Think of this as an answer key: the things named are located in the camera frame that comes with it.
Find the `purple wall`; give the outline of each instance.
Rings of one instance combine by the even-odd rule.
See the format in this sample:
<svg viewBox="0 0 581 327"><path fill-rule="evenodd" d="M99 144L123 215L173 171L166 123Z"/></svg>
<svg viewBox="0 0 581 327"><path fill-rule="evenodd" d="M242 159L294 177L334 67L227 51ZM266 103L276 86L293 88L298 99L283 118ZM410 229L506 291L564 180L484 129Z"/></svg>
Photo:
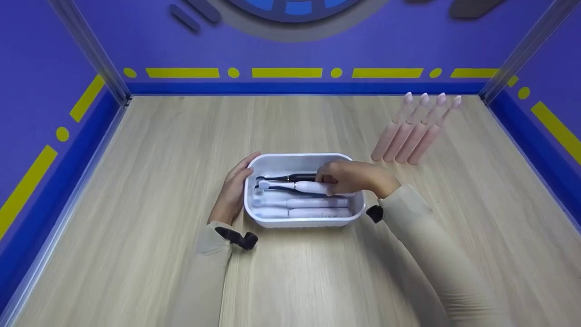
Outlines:
<svg viewBox="0 0 581 327"><path fill-rule="evenodd" d="M133 79L123 75L129 83L159 82L147 76L146 67L219 68L219 79L191 80L204 83L252 81L251 67L322 67L323 77L309 80L321 82L353 81L354 67L420 67L425 69L420 78L400 81L450 82L474 81L451 79L450 73L457 67L500 67L551 0L507 0L474 21L450 18L452 0L388 0L351 28L304 42L271 41L250 35L240 30L239 21L234 22L232 15L224 12L223 21L210 24L181 0L76 2L119 72L130 67L137 73ZM200 23L200 32L192 33L169 14L172 3ZM335 29L334 19L330 17L319 27L324 29L327 24L329 29ZM240 71L236 80L226 74L230 67ZM343 69L337 79L329 74L335 67ZM443 73L432 79L428 75L436 67L442 68Z"/></svg>
<svg viewBox="0 0 581 327"><path fill-rule="evenodd" d="M0 205L45 145L58 152L0 240L1 254L82 128L83 121L76 123L69 112L96 73L47 1L5 2L0 11L0 33ZM61 126L70 133L65 142L56 138L56 129Z"/></svg>
<svg viewBox="0 0 581 327"><path fill-rule="evenodd" d="M542 101L577 138L581 139L581 110L579 100L575 98L581 85L580 30L581 7L577 7L517 73L518 82L512 88L506 89L533 124L544 133L581 177L581 163L565 150L531 112L532 106ZM530 95L520 99L518 91L524 87L530 89Z"/></svg>

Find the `hand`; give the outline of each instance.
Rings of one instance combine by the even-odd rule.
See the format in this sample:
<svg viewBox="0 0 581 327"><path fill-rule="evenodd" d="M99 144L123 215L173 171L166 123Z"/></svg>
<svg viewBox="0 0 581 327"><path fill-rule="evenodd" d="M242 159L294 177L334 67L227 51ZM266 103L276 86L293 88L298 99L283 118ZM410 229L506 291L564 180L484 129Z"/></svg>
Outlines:
<svg viewBox="0 0 581 327"><path fill-rule="evenodd" d="M332 161L320 167L316 182L335 183L330 188L332 196L369 190L378 198L386 198L401 186L397 178L387 169L360 161Z"/></svg>
<svg viewBox="0 0 581 327"><path fill-rule="evenodd" d="M236 167L226 175L222 190L214 204L214 208L208 218L208 223L219 221L232 225L234 219L238 217L242 209L242 194L244 193L244 180L252 175L252 168L247 168L254 158L260 155L260 152L254 152L240 161Z"/></svg>

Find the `blue baseboard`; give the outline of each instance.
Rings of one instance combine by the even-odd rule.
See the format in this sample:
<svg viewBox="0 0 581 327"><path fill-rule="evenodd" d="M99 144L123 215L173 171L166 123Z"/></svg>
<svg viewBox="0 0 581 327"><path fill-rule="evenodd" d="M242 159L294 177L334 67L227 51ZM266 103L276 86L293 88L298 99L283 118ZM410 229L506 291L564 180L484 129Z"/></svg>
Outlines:
<svg viewBox="0 0 581 327"><path fill-rule="evenodd" d="M506 91L490 109L529 158L555 196L581 225L581 179Z"/></svg>
<svg viewBox="0 0 581 327"><path fill-rule="evenodd" d="M51 232L118 108L107 90L0 255L0 312L4 311Z"/></svg>
<svg viewBox="0 0 581 327"><path fill-rule="evenodd" d="M132 94L477 94L476 83L127 83Z"/></svg>

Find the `blue circle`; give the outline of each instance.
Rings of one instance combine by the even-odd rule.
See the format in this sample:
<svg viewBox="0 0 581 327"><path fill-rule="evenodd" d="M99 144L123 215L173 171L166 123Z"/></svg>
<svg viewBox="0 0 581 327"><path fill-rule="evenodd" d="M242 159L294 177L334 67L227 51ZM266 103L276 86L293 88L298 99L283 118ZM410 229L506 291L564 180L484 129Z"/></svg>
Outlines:
<svg viewBox="0 0 581 327"><path fill-rule="evenodd" d="M280 23L305 23L332 16L360 0L229 0L242 10Z"/></svg>

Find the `yellow dashed stripe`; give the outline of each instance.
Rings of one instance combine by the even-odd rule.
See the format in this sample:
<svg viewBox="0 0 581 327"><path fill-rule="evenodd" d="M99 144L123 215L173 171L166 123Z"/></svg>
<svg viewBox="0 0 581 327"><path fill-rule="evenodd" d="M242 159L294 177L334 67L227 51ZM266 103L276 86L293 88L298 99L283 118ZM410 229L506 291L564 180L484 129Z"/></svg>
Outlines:
<svg viewBox="0 0 581 327"><path fill-rule="evenodd" d="M255 79L320 79L323 68L253 68L252 77Z"/></svg>
<svg viewBox="0 0 581 327"><path fill-rule="evenodd" d="M8 200L0 208L0 239L4 236L14 219L16 219L16 216L18 216L24 204L32 195L44 174L46 174L46 171L55 160L57 154L55 149L46 145L26 174L24 174L18 186L16 186L12 194L8 197Z"/></svg>
<svg viewBox="0 0 581 327"><path fill-rule="evenodd" d="M537 102L532 108L533 114L549 130L549 132L581 165L581 141L547 108L542 102Z"/></svg>
<svg viewBox="0 0 581 327"><path fill-rule="evenodd" d="M85 92L83 92L77 103L74 105L73 109L69 112L69 115L75 120L75 122L78 123L81 121L104 85L105 81L103 78L100 75L95 76L91 84L89 84L89 87L87 87Z"/></svg>
<svg viewBox="0 0 581 327"><path fill-rule="evenodd" d="M512 76L512 77L511 77L511 78L508 80L508 83L507 83L507 85L508 85L509 87L513 87L513 86L514 86L514 84L516 84L517 82L518 82L518 77L516 77L516 76Z"/></svg>
<svg viewBox="0 0 581 327"><path fill-rule="evenodd" d="M354 79L417 79L423 68L353 68Z"/></svg>
<svg viewBox="0 0 581 327"><path fill-rule="evenodd" d="M146 68L153 79L217 79L217 68Z"/></svg>
<svg viewBox="0 0 581 327"><path fill-rule="evenodd" d="M498 68L456 68L450 75L453 79L490 79Z"/></svg>

